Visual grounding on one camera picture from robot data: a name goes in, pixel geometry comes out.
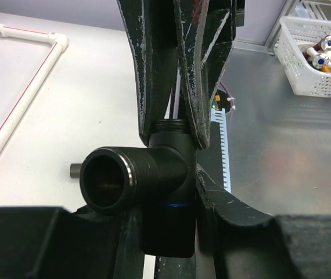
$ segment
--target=yellow component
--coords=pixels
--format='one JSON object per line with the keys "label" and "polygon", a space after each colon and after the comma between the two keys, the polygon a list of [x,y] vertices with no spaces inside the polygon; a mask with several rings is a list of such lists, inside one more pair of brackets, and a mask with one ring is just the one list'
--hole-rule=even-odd
{"label": "yellow component", "polygon": [[325,73],[331,73],[331,69],[328,68],[328,66],[324,66],[323,68],[321,68],[321,71],[324,71]]}

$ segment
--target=perforated basket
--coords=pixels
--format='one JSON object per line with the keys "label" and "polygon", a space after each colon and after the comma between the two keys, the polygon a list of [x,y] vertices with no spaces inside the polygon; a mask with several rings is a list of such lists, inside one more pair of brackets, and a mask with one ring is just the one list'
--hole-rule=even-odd
{"label": "perforated basket", "polygon": [[312,68],[298,45],[315,45],[331,34],[331,22],[285,16],[276,52],[296,95],[331,98],[331,73]]}

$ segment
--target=white wall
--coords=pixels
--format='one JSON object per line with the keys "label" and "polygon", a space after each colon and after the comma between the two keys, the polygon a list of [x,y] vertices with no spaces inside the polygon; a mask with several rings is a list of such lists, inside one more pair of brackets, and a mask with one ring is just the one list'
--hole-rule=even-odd
{"label": "white wall", "polygon": [[[285,1],[246,0],[237,39],[263,44]],[[0,0],[0,12],[124,30],[116,0]]]}

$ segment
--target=red stripe on pipe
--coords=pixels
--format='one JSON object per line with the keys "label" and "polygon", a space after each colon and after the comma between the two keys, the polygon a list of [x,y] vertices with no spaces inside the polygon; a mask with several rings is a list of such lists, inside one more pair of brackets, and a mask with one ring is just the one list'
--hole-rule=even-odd
{"label": "red stripe on pipe", "polygon": [[32,32],[32,33],[45,34],[45,35],[49,34],[49,33],[46,33],[46,32],[32,31],[32,30],[26,30],[26,29],[20,29],[20,28],[8,27],[8,26],[4,26],[4,28],[21,30],[21,31]]}
{"label": "red stripe on pipe", "polygon": [[35,75],[33,76],[33,78],[31,79],[31,81],[29,82],[29,84],[26,86],[24,92],[22,92],[20,98],[17,100],[16,104],[13,106],[12,110],[10,111],[10,113],[8,114],[7,118],[4,120],[3,124],[0,127],[0,131],[3,128],[4,124],[7,122],[8,118],[10,117],[10,115],[12,114],[12,112],[15,110],[16,106],[19,104],[19,102],[21,101],[22,97],[24,96],[26,90],[29,88],[30,84],[32,83],[32,81],[35,79],[36,75],[39,73],[41,67],[44,65],[45,61],[48,59],[49,55],[51,55],[53,49],[55,48],[57,42],[53,45],[51,51],[49,51],[48,55],[46,56],[46,58],[44,59],[42,65],[40,65],[39,69],[37,70],[37,72],[35,73]]}

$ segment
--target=purple cable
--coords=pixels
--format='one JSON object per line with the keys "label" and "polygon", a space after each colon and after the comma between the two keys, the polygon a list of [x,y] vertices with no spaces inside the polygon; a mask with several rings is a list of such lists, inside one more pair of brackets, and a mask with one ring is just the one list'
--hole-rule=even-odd
{"label": "purple cable", "polygon": [[224,91],[226,92],[226,95],[228,96],[228,98],[230,98],[230,108],[235,110],[235,102],[234,102],[234,97],[230,94],[230,91],[228,90],[228,87],[223,83],[220,82],[221,87],[224,89]]}

